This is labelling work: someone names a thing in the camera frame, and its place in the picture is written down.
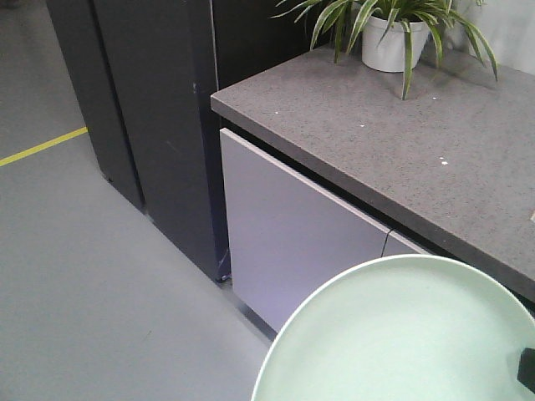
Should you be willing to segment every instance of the black object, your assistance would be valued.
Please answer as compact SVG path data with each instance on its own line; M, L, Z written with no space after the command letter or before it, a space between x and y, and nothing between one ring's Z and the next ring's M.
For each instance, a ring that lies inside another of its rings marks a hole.
M47 6L100 169L141 210L143 195L93 4L90 0L48 0Z
M524 348L522 351L517 379L535 393L535 349Z
M58 4L51 8L59 15L59 4L71 0L48 1ZM302 23L270 18L277 2L73 2L89 5L79 12L91 13L103 48L102 54L88 56L83 43L66 44L84 52L72 68L88 77L82 65L87 58L108 64L99 74L112 77L147 211L155 225L216 280L229 275L230 256L221 122L210 109L210 95L308 50ZM63 18L71 18L74 7L69 4ZM67 35L60 38L69 40Z

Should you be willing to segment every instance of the white cabinet door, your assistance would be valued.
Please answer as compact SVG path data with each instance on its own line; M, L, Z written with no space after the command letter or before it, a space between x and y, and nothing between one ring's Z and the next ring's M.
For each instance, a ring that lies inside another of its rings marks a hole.
M409 240L405 236L402 236L397 231L392 231L388 235L383 256L406 255L412 253L429 255L429 252L426 249Z
M380 257L389 229L230 130L221 140L233 289L278 331L329 278Z

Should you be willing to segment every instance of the gray countertop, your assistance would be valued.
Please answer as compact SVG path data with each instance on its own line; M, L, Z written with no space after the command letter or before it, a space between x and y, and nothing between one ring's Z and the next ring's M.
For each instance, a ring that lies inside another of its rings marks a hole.
M461 53L401 74L320 48L212 95L221 116L535 301L535 77Z

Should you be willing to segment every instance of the yellow floor line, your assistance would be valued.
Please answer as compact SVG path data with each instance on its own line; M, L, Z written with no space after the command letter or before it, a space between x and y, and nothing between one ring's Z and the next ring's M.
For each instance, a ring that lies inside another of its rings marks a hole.
M22 152L16 153L15 155L11 155L4 159L0 159L0 167L2 167L3 165L8 165L9 163L13 163L14 161L24 159L25 157L28 157L30 155L34 155L40 152L41 150L45 150L57 144L61 144L62 142L66 140L71 140L72 138L85 134L86 132L87 132L87 127L82 127L73 132L69 132L68 134L61 135L58 138L54 138L53 140L47 140L46 142L43 142L40 145L34 146L33 148L26 149L26 150L23 150Z

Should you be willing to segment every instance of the wall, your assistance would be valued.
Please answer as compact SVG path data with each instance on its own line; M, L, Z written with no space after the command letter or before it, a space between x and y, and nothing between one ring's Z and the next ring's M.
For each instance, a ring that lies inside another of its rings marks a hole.
M487 38L499 64L535 74L535 0L487 0L482 7L461 0L459 10ZM455 32L456 48L466 48L466 36Z

